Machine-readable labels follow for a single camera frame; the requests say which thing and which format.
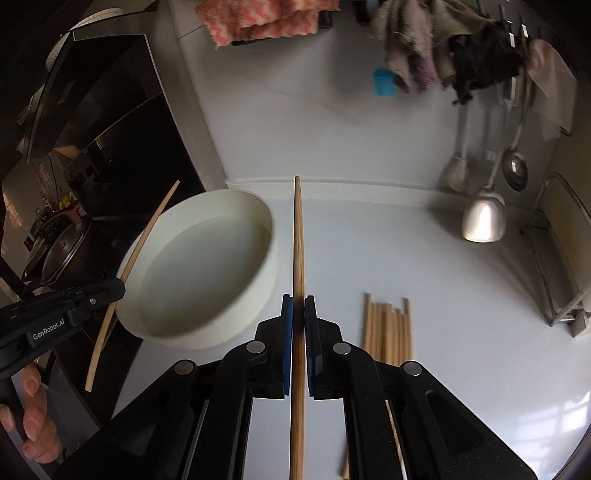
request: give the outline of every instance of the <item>gray cloth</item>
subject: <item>gray cloth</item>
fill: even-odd
[[[472,35],[492,21],[460,0],[386,0],[371,21],[372,38],[384,43],[388,68],[398,75],[399,87],[410,92],[413,65],[434,62],[442,84],[451,84],[455,70],[449,39]]]
[[[433,58],[444,87],[453,83],[456,71],[449,52],[449,39],[456,35],[474,35],[494,20],[481,17],[460,0],[433,2]]]
[[[386,0],[371,21],[372,38],[384,42],[386,64],[398,86],[412,90],[410,58],[431,58],[431,13],[421,0]]]

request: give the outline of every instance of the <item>fingernail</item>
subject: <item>fingernail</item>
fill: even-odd
[[[37,393],[37,382],[35,382],[34,380],[28,380],[27,381],[27,393],[31,396],[33,396],[35,393]]]
[[[8,431],[14,429],[12,413],[10,412],[10,409],[3,404],[0,404],[0,423],[2,423],[2,425],[4,425],[4,428]]]
[[[39,427],[33,420],[29,420],[25,425],[25,432],[27,436],[33,441],[37,441],[37,435],[39,435]]]
[[[36,453],[37,453],[37,451],[35,450],[35,447],[33,447],[31,445],[25,445],[22,448],[22,452],[25,454],[25,457],[27,457],[29,460],[33,460],[35,458]]]

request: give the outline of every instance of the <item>white wall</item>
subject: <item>white wall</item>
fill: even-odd
[[[356,23],[349,4],[342,2],[342,8],[333,16],[335,26],[317,35],[240,47],[215,49],[205,27],[187,33],[186,20],[182,31],[177,25],[230,180],[286,180],[299,174],[428,189],[442,185],[456,149],[453,89],[375,96],[372,73],[384,65],[383,47],[368,38],[368,27]],[[481,179],[490,167],[486,150],[499,147],[502,112],[494,89],[477,97],[470,156],[482,161],[476,164]],[[523,142],[532,174],[529,188],[513,194],[502,179],[499,186],[508,203],[529,205],[554,142],[542,141],[533,115]]]

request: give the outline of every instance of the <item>black cloth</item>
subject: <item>black cloth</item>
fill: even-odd
[[[519,75],[525,59],[511,46],[503,22],[486,25],[474,35],[456,35],[449,41],[456,78],[453,83],[461,105],[472,100],[471,90],[490,87]]]

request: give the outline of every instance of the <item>white bowl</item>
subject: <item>white bowl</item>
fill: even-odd
[[[211,348],[256,319],[273,292],[277,262],[274,221],[260,197],[202,193],[160,216],[117,315],[140,338],[177,349]]]

